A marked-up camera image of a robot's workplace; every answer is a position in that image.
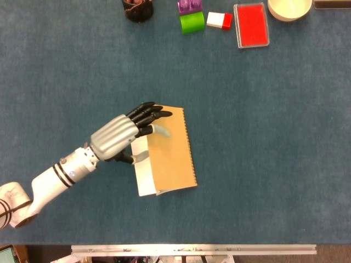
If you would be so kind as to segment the left silver-black robot hand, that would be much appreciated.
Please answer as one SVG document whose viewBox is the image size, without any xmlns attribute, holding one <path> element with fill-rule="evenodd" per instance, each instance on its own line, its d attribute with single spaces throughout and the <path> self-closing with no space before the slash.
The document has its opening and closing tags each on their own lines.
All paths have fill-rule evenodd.
<svg viewBox="0 0 351 263">
<path fill-rule="evenodd" d="M 100 160 L 136 164 L 148 157 L 147 152 L 138 155 L 126 154 L 135 139 L 153 133 L 170 136 L 167 129 L 153 124 L 159 118 L 170 117 L 169 111 L 155 102 L 144 102 L 125 115 L 119 115 L 90 137 L 90 148 Z"/>
</svg>

